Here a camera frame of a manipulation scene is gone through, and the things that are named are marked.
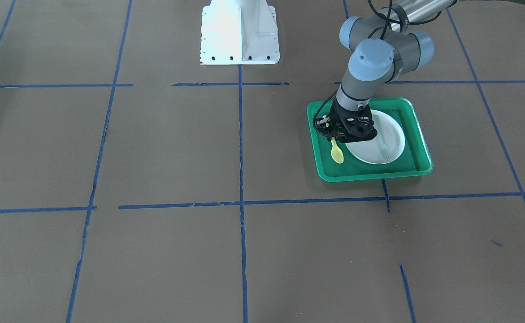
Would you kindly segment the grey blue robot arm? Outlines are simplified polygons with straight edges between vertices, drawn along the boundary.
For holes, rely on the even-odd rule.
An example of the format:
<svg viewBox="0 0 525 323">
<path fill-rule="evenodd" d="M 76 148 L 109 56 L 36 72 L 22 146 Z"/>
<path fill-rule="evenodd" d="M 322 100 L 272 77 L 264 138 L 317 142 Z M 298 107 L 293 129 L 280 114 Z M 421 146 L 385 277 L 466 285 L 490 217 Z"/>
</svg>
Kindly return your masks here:
<svg viewBox="0 0 525 323">
<path fill-rule="evenodd" d="M 428 64 L 434 55 L 430 35 L 408 33 L 412 25 L 436 20 L 454 0 L 390 0 L 370 17 L 348 17 L 339 33 L 351 51 L 346 73 L 331 96 L 330 111 L 317 112 L 313 126 L 320 135 L 341 143 L 370 141 L 378 131 L 369 105 L 378 88 Z"/>
</svg>

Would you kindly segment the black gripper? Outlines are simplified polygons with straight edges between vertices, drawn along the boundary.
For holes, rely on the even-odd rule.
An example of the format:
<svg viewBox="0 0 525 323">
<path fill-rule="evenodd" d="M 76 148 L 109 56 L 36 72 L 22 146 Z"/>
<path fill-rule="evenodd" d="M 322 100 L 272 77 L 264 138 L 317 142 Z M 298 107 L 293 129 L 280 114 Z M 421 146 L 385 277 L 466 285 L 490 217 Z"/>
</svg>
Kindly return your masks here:
<svg viewBox="0 0 525 323">
<path fill-rule="evenodd" d="M 333 100 L 330 112 L 328 113 L 328 127 L 320 127 L 318 132 L 330 140 L 360 140 L 359 131 L 361 108 L 357 111 L 343 108 L 338 100 Z"/>
</svg>

